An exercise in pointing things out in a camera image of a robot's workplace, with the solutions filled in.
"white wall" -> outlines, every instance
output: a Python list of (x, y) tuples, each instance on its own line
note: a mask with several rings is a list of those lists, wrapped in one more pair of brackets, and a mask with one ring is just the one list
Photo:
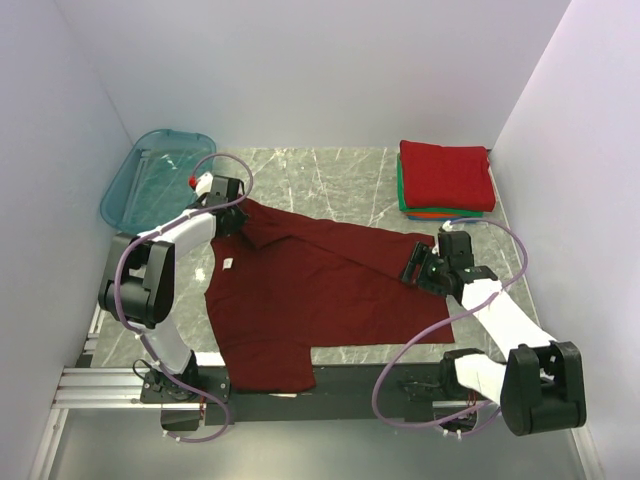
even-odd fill
[(584, 356), (608, 478), (640, 472), (640, 2), (573, 0), (493, 151), (540, 320)]
[(87, 333), (98, 205), (131, 145), (53, 2), (0, 2), (0, 65), (0, 477), (21, 479)]
[(492, 146), (569, 0), (57, 0), (133, 138)]

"red folded towel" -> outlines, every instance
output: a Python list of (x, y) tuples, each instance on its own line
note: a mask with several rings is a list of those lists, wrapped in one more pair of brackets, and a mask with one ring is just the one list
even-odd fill
[(400, 142), (404, 198), (410, 208), (490, 212), (496, 204), (484, 147)]
[[(237, 389), (315, 385), (311, 347), (405, 343), (448, 316), (443, 297), (399, 280), (417, 241), (402, 234), (242, 203), (242, 231), (216, 239), (207, 312)], [(225, 268), (225, 259), (233, 259)], [(450, 343), (451, 327), (420, 343)]]

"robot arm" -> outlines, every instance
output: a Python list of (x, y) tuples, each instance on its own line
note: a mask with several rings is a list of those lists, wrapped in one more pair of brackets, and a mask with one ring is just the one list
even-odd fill
[[(197, 201), (182, 215), (189, 216), (198, 209), (237, 198), (241, 187), (240, 180), (206, 173), (194, 185)], [(237, 231), (246, 218), (238, 207), (193, 216), (181, 225), (143, 243), (127, 259), (121, 281), (121, 298), (129, 323), (145, 337), (169, 373), (188, 384), (198, 383), (195, 354), (182, 340), (170, 314), (176, 261), (198, 245)], [(146, 233), (149, 232), (139, 235), (120, 233), (112, 241), (98, 303), (114, 316), (115, 267), (131, 242)]]
[(557, 342), (531, 321), (486, 266), (476, 266), (466, 232), (441, 232), (431, 249), (418, 243), (402, 280), (437, 295), (453, 295), (475, 313), (507, 359), (501, 364), (477, 349), (447, 352), (441, 362), (445, 388), (469, 388), (502, 408), (516, 435), (584, 425), (582, 360), (571, 342)]

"shirt sleeve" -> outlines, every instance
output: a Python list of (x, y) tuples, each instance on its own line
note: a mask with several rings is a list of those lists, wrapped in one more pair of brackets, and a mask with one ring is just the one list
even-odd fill
[(262, 340), (227, 346), (220, 353), (237, 390), (297, 393), (316, 385), (308, 345)]

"black metal base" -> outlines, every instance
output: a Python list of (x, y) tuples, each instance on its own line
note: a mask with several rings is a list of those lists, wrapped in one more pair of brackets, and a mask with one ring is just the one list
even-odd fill
[[(199, 367), (199, 386), (225, 401), (234, 422), (373, 419), (371, 392), (384, 365), (336, 365), (315, 367), (316, 387), (298, 394), (237, 391), (229, 384), (224, 367)], [(383, 384), (378, 405), (390, 418), (406, 422), (434, 419), (433, 402), (467, 400), (468, 391), (445, 393), (439, 387), (440, 364), (400, 364), (389, 373)], [(140, 396), (142, 403), (177, 403), (175, 394), (158, 390), (154, 376), (148, 374)], [(187, 400), (197, 403), (199, 398)], [(163, 428), (195, 430), (200, 413), (197, 410), (163, 411)], [(206, 425), (221, 425), (222, 410), (208, 404)]]

